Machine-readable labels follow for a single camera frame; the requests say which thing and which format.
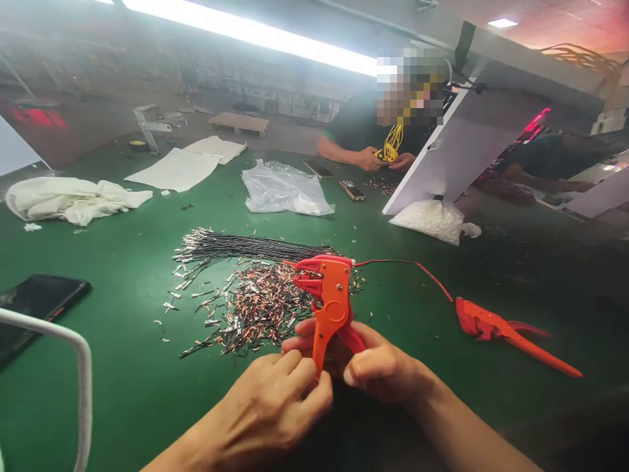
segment mobile phone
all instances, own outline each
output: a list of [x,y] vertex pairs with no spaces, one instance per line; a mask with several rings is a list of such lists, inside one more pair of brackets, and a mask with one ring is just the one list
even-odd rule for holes
[[362,193],[351,180],[341,180],[339,185],[353,201],[362,201],[365,199],[365,194]]
[[[19,285],[0,293],[0,307],[54,322],[91,288],[92,286],[84,280],[54,275],[32,275]],[[38,334],[0,323],[0,366],[21,352]]]
[[317,163],[317,161],[309,160],[303,162],[307,168],[309,168],[314,175],[319,178],[332,178],[332,173],[321,164]]

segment green workbench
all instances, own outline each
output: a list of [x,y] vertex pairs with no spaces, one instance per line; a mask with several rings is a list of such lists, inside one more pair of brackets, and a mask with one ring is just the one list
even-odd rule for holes
[[[328,202],[336,205],[334,214],[254,214],[244,205],[247,192],[240,173],[260,157],[302,169],[306,158],[248,150],[185,193],[163,197],[153,189],[154,197],[139,209],[94,220],[77,233],[77,227],[62,221],[45,221],[41,231],[25,233],[24,222],[0,208],[0,287],[13,286],[34,273],[50,273],[88,280],[94,288],[60,320],[82,334],[92,349],[94,430],[88,470],[141,468],[212,408],[255,357],[219,357],[220,346],[214,346],[178,359],[180,352],[208,334],[203,325],[206,315],[203,310],[194,313],[198,300],[189,297],[200,282],[177,302],[180,311],[164,314],[162,306],[170,301],[167,290],[181,281],[171,275],[174,249],[197,226],[249,235],[248,224],[257,236],[331,245],[359,261],[417,260],[454,296],[505,319],[551,331],[553,338],[535,342],[582,370],[583,379],[568,378],[506,343],[480,343],[467,336],[453,306],[416,267],[374,264],[362,272],[365,291],[352,298],[357,319],[367,322],[372,312],[370,326],[430,366],[502,431],[601,397],[626,383],[629,364],[622,361],[627,354],[626,317],[615,318],[616,305],[602,307],[600,300],[608,300],[605,295],[589,293],[582,281],[571,282],[565,273],[551,273],[559,269],[548,268],[572,260],[571,253],[557,255],[564,248],[557,241],[573,223],[557,224],[556,218],[562,217],[546,208],[520,209],[500,202],[494,203],[495,212],[487,213],[476,205],[469,216],[485,233],[476,240],[462,238],[457,248],[389,224],[389,217],[381,213],[388,197],[364,185],[366,175],[360,169],[336,164],[328,165],[335,178],[321,181]],[[111,144],[73,163],[66,176],[145,190],[123,178],[154,160],[121,153]],[[366,200],[351,201],[339,187],[340,179],[358,184]],[[188,204],[193,208],[182,211]],[[496,221],[493,214],[501,212],[511,223]],[[526,218],[547,220],[555,229],[543,237],[527,235],[522,223]],[[549,254],[558,260],[540,262]],[[220,286],[234,270],[233,263],[216,264],[197,280]],[[155,319],[162,321],[163,336],[170,343],[161,340]],[[273,351],[266,346],[256,354]],[[70,470],[77,441],[75,364],[70,346],[41,338],[0,372],[0,446],[7,471]],[[378,470],[400,457],[396,448],[404,441],[410,441],[407,449],[413,447],[417,434],[404,436],[412,440],[392,439],[397,431],[417,432],[399,410],[340,384],[336,387],[334,409],[294,453],[300,468],[320,469],[333,461],[332,468]]]

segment plastic bag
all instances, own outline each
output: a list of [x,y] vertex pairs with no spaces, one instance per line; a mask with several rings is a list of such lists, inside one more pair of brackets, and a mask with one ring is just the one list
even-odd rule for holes
[[463,214],[451,203],[424,200],[411,203],[389,220],[389,223],[414,229],[445,243],[458,246]]
[[268,213],[289,210],[309,215],[334,213],[328,205],[316,176],[278,162],[256,160],[253,169],[242,171],[242,181],[249,191],[245,202],[249,211]]

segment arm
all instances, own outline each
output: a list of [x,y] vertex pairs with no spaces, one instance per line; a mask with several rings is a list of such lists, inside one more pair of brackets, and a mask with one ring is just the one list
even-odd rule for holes
[[562,193],[568,191],[586,192],[593,184],[576,180],[551,180],[527,174],[518,163],[512,163],[503,174],[503,177],[517,184],[524,184],[534,187],[547,193]]
[[[295,327],[298,338],[284,341],[282,350],[311,352],[315,320]],[[362,323],[352,327],[367,350],[353,355],[333,338],[326,366],[377,400],[400,403],[423,428],[435,449],[453,472],[539,472],[540,469],[504,440],[463,403],[430,369],[393,346]]]
[[407,407],[453,472],[540,471],[440,380]]
[[366,147],[359,152],[348,151],[336,144],[325,134],[321,135],[316,145],[316,153],[320,156],[334,162],[356,165],[368,172],[378,170],[385,165],[384,162],[374,155],[377,151],[375,147]]
[[293,351],[254,360],[213,409],[142,472],[240,471],[268,462],[303,438],[332,406],[326,372]]

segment fluorescent light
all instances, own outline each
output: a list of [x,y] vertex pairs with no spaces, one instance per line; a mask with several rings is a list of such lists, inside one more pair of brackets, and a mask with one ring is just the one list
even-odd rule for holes
[[517,23],[507,20],[506,18],[500,18],[499,20],[494,20],[487,24],[496,28],[510,28],[511,26],[515,26]]
[[123,0],[130,10],[375,77],[376,59],[184,0]]

